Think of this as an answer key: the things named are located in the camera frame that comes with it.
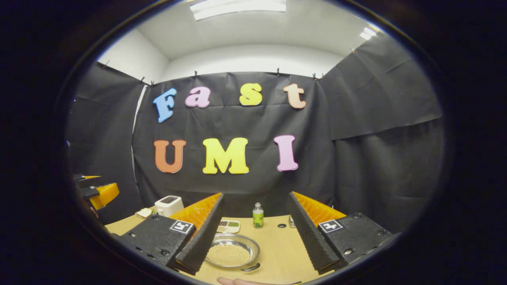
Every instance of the sorting tray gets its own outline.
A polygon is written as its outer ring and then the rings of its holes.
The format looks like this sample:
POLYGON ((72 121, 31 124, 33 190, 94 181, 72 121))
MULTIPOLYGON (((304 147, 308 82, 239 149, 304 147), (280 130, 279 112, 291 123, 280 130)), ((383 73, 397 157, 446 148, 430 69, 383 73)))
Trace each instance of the sorting tray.
POLYGON ((219 227, 216 229, 219 233, 237 233, 239 232, 239 221, 221 220, 219 227))

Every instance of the plastic bottle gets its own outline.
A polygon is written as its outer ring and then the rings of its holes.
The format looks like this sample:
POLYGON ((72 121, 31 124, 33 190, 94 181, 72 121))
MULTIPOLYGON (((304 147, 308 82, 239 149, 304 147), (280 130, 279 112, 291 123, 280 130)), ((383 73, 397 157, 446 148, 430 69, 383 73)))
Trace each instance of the plastic bottle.
POLYGON ((253 208, 253 227, 261 228, 264 225, 264 210, 259 202, 255 203, 253 208))

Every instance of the wooden table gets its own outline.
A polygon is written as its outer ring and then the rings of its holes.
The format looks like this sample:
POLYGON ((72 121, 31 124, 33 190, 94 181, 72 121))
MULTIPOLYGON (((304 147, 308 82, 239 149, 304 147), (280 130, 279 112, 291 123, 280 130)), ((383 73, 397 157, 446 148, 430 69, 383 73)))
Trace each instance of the wooden table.
MULTIPOLYGON (((204 261, 195 276, 184 272, 181 274, 210 284, 219 284, 216 281, 218 277, 291 284, 298 281, 307 282, 325 275, 318 275, 313 269, 297 229, 289 226, 288 216, 264 218, 264 227, 261 229, 254 228, 252 218, 224 217, 223 219, 240 221, 241 227, 237 234, 247 236, 259 244, 261 252, 257 257, 257 262, 261 266, 254 271, 244 272, 239 269, 223 269, 204 261), (279 224, 287 226, 278 228, 279 224)), ((105 227, 111 233, 123 235, 142 221, 142 218, 130 216, 105 227)))

